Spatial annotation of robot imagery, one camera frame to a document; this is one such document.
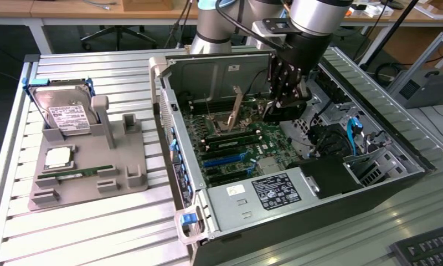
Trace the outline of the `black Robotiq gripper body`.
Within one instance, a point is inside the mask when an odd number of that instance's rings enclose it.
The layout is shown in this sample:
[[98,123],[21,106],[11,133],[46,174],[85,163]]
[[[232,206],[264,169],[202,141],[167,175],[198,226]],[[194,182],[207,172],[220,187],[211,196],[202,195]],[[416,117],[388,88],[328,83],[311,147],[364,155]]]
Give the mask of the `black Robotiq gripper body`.
[[326,51],[332,35],[287,34],[279,58],[300,71],[311,71]]

